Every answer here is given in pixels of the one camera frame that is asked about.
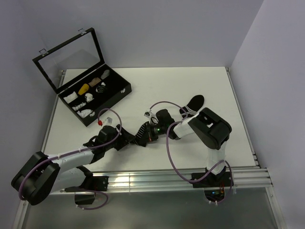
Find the black sock thin white stripes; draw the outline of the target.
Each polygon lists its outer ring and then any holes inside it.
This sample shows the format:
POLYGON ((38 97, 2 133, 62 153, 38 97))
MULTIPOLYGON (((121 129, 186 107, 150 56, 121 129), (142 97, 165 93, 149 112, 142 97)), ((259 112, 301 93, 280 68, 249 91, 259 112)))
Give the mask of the black sock thin white stripes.
POLYGON ((151 142, 150 123, 147 121, 142 124, 135 135, 135 139, 132 141, 137 146, 146 147, 151 142))

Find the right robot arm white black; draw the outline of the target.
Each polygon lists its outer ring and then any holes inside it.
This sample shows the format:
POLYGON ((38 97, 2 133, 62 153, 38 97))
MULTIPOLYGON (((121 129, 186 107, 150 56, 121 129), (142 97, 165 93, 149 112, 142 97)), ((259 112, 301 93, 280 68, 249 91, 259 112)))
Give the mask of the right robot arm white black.
POLYGON ((145 125, 144 141, 152 142, 166 134, 173 140, 196 134, 208 148, 206 169, 210 172, 206 174, 207 183, 217 186, 223 179, 225 147, 232 132, 230 124, 207 107, 179 122, 174 121, 166 109, 160 110, 156 118, 157 123, 145 125))

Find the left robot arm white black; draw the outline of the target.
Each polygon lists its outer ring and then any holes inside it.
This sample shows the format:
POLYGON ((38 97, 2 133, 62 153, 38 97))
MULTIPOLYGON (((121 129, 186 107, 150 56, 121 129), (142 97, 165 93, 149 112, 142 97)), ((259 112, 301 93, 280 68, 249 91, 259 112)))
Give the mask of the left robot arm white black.
POLYGON ((102 159, 113 148, 121 150, 134 139, 135 136, 121 125, 106 125, 74 154, 48 156, 36 152, 12 179, 11 186, 33 206, 61 189, 68 192, 106 191, 108 180, 94 178, 86 165, 102 159))

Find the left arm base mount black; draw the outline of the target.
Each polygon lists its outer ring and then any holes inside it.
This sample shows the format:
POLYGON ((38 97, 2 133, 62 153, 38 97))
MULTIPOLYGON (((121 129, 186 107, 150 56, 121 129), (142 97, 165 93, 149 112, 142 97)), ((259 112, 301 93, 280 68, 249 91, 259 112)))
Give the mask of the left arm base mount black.
POLYGON ((65 192, 89 192, 89 194, 75 194, 74 202, 79 207, 84 207, 85 209, 97 209, 105 206, 109 200, 109 197, 105 191, 108 188, 108 176, 92 176, 86 178, 85 181, 79 187, 68 187, 65 188, 65 192), (97 200, 97 195, 105 196, 105 201, 101 206, 98 207, 86 207, 86 205, 92 205, 95 200, 97 200))

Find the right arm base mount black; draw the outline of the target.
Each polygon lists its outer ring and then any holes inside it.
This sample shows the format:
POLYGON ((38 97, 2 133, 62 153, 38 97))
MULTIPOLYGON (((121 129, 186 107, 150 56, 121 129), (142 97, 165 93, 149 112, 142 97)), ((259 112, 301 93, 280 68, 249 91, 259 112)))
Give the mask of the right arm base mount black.
POLYGON ((225 187, 230 187, 231 185, 231 175, 230 172, 222 171, 218 175, 210 173, 205 179, 200 182, 193 183, 193 188, 212 188, 215 189, 204 191, 205 197, 212 201, 221 201, 225 197, 225 187))

